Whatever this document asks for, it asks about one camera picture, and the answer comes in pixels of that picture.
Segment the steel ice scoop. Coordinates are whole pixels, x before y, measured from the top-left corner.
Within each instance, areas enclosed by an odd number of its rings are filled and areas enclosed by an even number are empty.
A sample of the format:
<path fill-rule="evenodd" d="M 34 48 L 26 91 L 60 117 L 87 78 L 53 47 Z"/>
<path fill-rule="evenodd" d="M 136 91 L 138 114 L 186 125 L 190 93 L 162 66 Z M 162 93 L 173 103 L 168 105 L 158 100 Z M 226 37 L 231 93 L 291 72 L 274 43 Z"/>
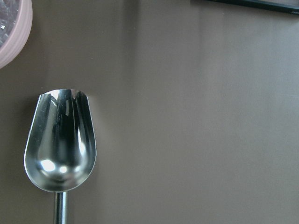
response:
<path fill-rule="evenodd" d="M 88 97 L 73 89 L 38 98 L 24 153 L 24 168 L 39 189 L 55 193 L 54 223 L 67 222 L 68 191 L 80 186 L 96 161 Z"/>

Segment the pink bowl of ice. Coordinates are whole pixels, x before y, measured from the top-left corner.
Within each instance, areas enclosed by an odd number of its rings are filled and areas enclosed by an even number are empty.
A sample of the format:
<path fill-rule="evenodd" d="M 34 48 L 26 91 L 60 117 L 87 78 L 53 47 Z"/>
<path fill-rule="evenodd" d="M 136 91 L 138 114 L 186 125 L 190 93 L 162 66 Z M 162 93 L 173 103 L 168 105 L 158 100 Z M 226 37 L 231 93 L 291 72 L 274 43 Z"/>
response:
<path fill-rule="evenodd" d="M 28 40 L 33 20 L 31 0 L 0 2 L 0 67 L 12 62 Z"/>

